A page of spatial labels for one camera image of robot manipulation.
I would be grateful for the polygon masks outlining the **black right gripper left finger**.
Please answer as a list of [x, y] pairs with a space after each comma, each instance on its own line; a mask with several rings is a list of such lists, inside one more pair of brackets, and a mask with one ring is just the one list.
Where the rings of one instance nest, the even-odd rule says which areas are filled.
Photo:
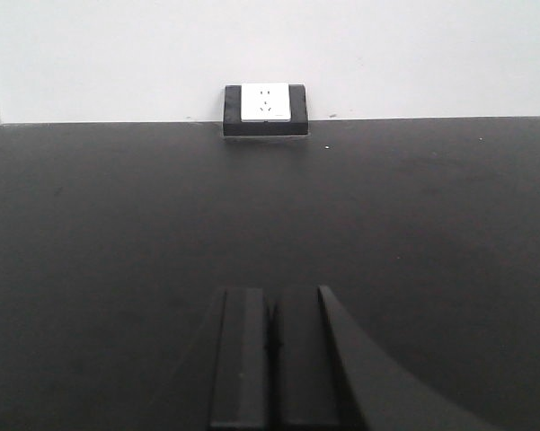
[[210, 430], [269, 428], [267, 306], [259, 288], [226, 291]]

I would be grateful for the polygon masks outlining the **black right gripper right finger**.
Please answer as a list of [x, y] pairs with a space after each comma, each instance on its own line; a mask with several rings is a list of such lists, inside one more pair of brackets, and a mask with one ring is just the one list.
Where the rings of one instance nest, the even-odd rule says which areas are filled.
[[292, 287], [274, 321], [280, 430], [489, 430], [401, 367], [328, 286]]

